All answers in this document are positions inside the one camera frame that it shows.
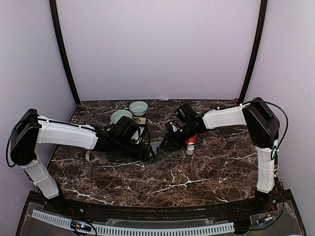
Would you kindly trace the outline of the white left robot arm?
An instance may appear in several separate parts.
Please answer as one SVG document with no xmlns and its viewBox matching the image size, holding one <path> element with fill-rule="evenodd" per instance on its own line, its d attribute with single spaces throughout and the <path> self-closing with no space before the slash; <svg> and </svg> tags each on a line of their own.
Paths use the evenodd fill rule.
<svg viewBox="0 0 315 236">
<path fill-rule="evenodd" d="M 81 125 L 49 119 L 29 109 L 12 128 L 5 149 L 8 167 L 21 167 L 50 206 L 58 214 L 69 211 L 69 202 L 62 198 L 62 190 L 48 173 L 35 153 L 39 144 L 55 144 L 84 148 L 96 152 L 126 152 L 132 158 L 147 161 L 156 152 L 148 127 L 123 116 L 107 126 Z"/>
</svg>

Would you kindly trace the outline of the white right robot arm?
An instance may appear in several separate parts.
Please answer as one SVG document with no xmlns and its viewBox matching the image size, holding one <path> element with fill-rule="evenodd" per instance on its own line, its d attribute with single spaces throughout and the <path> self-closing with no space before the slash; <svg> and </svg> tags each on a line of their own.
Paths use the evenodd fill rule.
<svg viewBox="0 0 315 236">
<path fill-rule="evenodd" d="M 198 113 L 189 104 L 179 107 L 175 114 L 184 126 L 169 121 L 160 144 L 163 150 L 179 150 L 189 138 L 211 129 L 244 125 L 247 127 L 258 157 L 258 192 L 268 194 L 274 188 L 278 171 L 278 151 L 284 139 L 280 135 L 280 121 L 270 109 L 271 102 L 260 97 L 244 104 L 224 109 L 216 108 Z"/>
</svg>

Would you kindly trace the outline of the clear plastic pill organizer box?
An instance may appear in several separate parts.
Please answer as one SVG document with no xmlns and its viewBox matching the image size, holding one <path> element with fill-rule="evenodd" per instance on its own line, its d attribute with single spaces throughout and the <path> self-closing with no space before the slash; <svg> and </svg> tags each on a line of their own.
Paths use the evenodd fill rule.
<svg viewBox="0 0 315 236">
<path fill-rule="evenodd" d="M 151 142 L 150 145 L 154 154 L 157 154 L 161 150 L 161 141 Z"/>
</svg>

